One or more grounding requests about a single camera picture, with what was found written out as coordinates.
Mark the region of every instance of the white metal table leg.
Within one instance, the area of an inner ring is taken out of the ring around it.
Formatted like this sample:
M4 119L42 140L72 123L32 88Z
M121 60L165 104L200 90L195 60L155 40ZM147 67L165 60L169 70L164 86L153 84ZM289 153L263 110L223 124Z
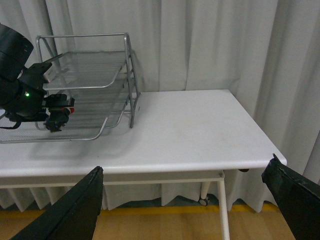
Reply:
M218 181L217 184L218 184L218 194L219 194L222 239L230 240L225 180L222 179Z
M201 184L201 193L200 193L200 198L201 199L206 199L208 191L209 191L209 187L210 187L210 181L204 181Z

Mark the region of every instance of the wire mesh tray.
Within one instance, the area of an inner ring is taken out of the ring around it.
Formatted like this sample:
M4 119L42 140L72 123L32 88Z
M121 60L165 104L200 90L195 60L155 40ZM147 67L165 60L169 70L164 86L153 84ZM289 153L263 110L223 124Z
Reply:
M44 89L67 90L107 88L126 64L124 51L72 51L46 62L52 63L56 76Z

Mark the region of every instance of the white curtain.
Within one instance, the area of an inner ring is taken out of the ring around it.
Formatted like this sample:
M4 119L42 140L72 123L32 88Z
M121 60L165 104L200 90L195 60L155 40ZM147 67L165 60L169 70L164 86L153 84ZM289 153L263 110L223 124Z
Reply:
M143 92L229 89L288 166L320 180L319 1L0 0L0 23L33 43L37 35L129 32ZM29 62L36 61L33 53ZM238 198L257 212L273 202L262 171L226 171L229 209ZM177 195L197 201L200 187L106 186L103 206L158 197L165 205ZM218 193L214 185L210 193ZM0 194L0 205L14 202L12 193Z

